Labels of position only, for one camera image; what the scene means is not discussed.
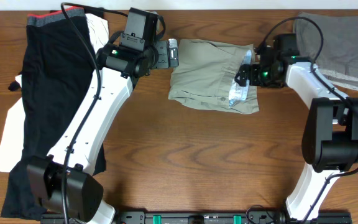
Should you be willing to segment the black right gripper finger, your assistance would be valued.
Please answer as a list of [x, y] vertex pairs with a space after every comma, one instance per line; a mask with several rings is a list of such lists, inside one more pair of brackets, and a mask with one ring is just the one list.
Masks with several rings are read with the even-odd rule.
[[236, 77], [238, 78], [248, 78], [250, 73], [250, 65], [243, 64], [239, 67], [239, 70], [236, 74]]
[[249, 79], [247, 75], [236, 74], [236, 76], [234, 77], [234, 81], [242, 87], [249, 85]]

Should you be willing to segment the khaki green shorts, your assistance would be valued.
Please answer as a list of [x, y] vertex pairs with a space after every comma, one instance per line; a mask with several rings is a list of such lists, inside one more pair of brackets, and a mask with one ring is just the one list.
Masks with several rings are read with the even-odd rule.
[[240, 86], [234, 77], [255, 62], [254, 46], [182, 39], [179, 66], [173, 69], [168, 98], [196, 110], [239, 114], [259, 111], [257, 88]]

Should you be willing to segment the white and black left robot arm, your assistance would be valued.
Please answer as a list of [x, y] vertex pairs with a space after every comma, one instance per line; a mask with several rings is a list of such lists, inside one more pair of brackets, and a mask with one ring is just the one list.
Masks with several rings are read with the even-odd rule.
[[176, 39], [145, 45], [124, 36], [110, 40], [96, 54], [97, 69], [70, 125], [47, 156], [27, 166], [31, 191], [41, 207], [58, 212], [49, 223], [112, 223], [115, 209], [103, 200], [103, 186], [93, 177], [97, 157], [120, 107], [138, 79], [152, 69], [178, 66]]

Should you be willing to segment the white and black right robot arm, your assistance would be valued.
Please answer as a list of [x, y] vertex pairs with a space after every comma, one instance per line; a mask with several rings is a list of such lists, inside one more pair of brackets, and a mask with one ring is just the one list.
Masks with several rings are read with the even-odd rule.
[[293, 192], [279, 212], [248, 210], [249, 223], [350, 223], [347, 213], [320, 213], [335, 182], [358, 173], [358, 98], [337, 90], [307, 58], [291, 56], [270, 64], [242, 65], [241, 86], [287, 86], [308, 107], [301, 142], [305, 160]]

